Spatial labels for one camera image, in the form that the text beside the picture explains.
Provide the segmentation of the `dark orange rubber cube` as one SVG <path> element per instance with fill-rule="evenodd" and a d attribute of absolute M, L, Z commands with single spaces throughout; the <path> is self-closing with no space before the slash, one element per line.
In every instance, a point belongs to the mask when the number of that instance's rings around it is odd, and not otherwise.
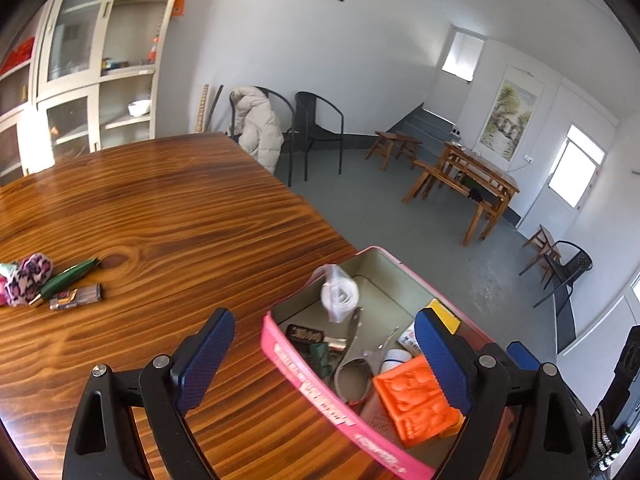
<path fill-rule="evenodd" d="M 373 385 L 404 448 L 457 434 L 465 417 L 446 399 L 425 356 L 378 374 Z"/>

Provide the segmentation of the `black packaged lighter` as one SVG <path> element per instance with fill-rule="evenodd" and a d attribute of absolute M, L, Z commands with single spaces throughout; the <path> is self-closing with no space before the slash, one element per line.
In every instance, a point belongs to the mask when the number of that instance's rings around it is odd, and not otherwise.
<path fill-rule="evenodd" d="M 63 311 L 97 304 L 102 300 L 102 285 L 91 284 L 75 289 L 67 289 L 59 292 L 49 301 L 51 311 Z"/>

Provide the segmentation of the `white roll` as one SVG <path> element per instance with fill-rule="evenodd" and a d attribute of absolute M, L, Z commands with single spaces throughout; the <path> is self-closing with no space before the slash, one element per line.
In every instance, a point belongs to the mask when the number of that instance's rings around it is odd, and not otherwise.
<path fill-rule="evenodd" d="M 344 322 L 359 304 L 359 287 L 337 264 L 324 264 L 311 274 L 310 281 L 322 278 L 320 302 L 326 309 L 330 323 Z"/>

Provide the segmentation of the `green pen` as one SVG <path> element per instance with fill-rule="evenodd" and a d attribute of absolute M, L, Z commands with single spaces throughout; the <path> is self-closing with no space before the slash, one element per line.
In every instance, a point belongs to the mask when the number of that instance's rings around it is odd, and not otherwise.
<path fill-rule="evenodd" d="M 42 304 L 43 301 L 50 300 L 58 292 L 62 292 L 67 287 L 70 287 L 70 285 L 78 282 L 99 264 L 99 258 L 92 258 L 81 263 L 77 263 L 63 272 L 56 274 L 40 287 L 35 298 L 29 301 L 29 307 L 37 307 Z"/>

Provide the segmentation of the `leopard print plush pouch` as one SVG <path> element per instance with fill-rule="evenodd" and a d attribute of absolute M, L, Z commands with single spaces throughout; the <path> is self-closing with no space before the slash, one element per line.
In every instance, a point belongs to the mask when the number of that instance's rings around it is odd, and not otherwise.
<path fill-rule="evenodd" d="M 6 292 L 9 295 L 10 307 L 27 306 L 38 294 L 40 287 L 50 280 L 53 271 L 52 260 L 41 252 L 14 261 L 20 266 L 7 278 Z"/>

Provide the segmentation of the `brown cosmetic bottle gold cap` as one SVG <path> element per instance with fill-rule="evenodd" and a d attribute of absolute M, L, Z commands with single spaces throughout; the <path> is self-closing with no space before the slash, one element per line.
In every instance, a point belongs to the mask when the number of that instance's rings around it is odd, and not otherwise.
<path fill-rule="evenodd" d="M 344 353 L 347 348 L 345 338 L 328 336 L 322 330 L 296 324 L 286 326 L 285 337 L 294 348 L 305 352 L 308 352 L 313 344 L 326 344 L 334 353 Z"/>

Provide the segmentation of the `white cosmetic tube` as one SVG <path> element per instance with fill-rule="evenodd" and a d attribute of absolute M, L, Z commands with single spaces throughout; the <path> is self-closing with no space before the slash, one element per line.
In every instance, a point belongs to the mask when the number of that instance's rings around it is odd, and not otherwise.
<path fill-rule="evenodd" d="M 413 355 L 404 349 L 390 349 L 384 356 L 384 360 L 380 367 L 380 374 L 386 373 L 389 370 L 401 366 L 405 362 L 410 361 Z"/>

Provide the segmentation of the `pink knotted rope toy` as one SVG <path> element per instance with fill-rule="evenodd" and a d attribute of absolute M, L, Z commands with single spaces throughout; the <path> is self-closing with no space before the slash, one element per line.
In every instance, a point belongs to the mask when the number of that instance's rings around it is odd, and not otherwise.
<path fill-rule="evenodd" d="M 9 295 L 6 292 L 6 283 L 8 280 L 5 276 L 0 274 L 0 306 L 5 307 L 10 304 Z"/>

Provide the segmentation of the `teal binder clip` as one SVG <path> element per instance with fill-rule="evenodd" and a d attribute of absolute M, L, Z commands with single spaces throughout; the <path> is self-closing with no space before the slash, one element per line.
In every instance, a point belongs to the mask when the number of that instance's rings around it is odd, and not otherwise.
<path fill-rule="evenodd" d="M 309 356 L 307 362 L 320 379 L 329 380 L 340 362 L 340 356 L 333 352 L 325 342 L 311 344 L 309 346 Z"/>

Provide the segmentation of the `small white tube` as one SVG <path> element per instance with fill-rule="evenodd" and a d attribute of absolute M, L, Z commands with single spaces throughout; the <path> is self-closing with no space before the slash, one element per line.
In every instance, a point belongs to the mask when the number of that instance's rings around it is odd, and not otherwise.
<path fill-rule="evenodd" d="M 0 274 L 4 278 L 10 278 L 20 265 L 16 262 L 0 263 Z"/>

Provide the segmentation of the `wooden side table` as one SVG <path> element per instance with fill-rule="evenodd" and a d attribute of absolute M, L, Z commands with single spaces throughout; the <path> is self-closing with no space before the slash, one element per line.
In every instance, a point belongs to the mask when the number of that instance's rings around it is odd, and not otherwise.
<path fill-rule="evenodd" d="M 454 142 L 445 144 L 436 168 L 469 188 L 477 188 L 486 200 L 491 200 L 498 194 L 502 196 L 503 203 L 497 211 L 487 210 L 475 202 L 476 209 L 469 229 L 465 233 L 463 245 L 466 246 L 472 240 L 482 219 L 486 220 L 486 226 L 480 233 L 480 240 L 486 240 L 508 209 L 512 198 L 520 192 L 514 177 L 482 155 Z"/>

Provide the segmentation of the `hanging scroll painting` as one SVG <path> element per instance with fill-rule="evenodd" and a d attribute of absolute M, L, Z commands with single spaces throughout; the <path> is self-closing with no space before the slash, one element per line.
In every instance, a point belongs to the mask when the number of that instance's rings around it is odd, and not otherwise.
<path fill-rule="evenodd" d="M 497 165 L 512 162 L 544 91 L 544 83 L 527 70 L 506 66 L 490 113 L 477 140 Z"/>

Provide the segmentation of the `small wooden stool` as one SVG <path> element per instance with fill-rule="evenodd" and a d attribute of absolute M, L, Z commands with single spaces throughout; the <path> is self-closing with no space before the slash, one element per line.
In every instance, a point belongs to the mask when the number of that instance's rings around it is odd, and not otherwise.
<path fill-rule="evenodd" d="M 418 149 L 422 146 L 421 140 L 414 136 L 408 136 L 408 134 L 377 131 L 375 135 L 376 139 L 367 152 L 366 159 L 374 154 L 380 155 L 382 157 L 380 168 L 382 172 L 387 169 L 393 155 L 396 159 L 400 156 L 406 156 L 410 162 L 414 162 Z"/>

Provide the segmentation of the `black metal chair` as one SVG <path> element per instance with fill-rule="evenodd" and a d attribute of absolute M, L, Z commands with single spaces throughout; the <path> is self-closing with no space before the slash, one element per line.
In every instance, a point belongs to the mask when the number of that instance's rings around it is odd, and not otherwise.
<path fill-rule="evenodd" d="M 336 131 L 320 126 L 317 122 L 318 103 L 328 106 L 340 118 L 340 126 Z M 315 143 L 336 143 L 338 145 L 338 173 L 343 169 L 345 116 L 331 101 L 318 96 L 314 92 L 299 91 L 295 93 L 295 110 L 293 126 L 304 140 L 304 180 L 308 180 L 309 153 Z"/>

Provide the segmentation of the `beige display cabinet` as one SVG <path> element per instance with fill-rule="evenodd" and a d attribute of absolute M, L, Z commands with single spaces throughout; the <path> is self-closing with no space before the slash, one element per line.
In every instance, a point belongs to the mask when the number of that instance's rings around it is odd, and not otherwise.
<path fill-rule="evenodd" d="M 1 183 L 154 139 L 169 21 L 183 0 L 48 0 L 1 64 Z M 150 99 L 151 113 L 128 114 Z"/>

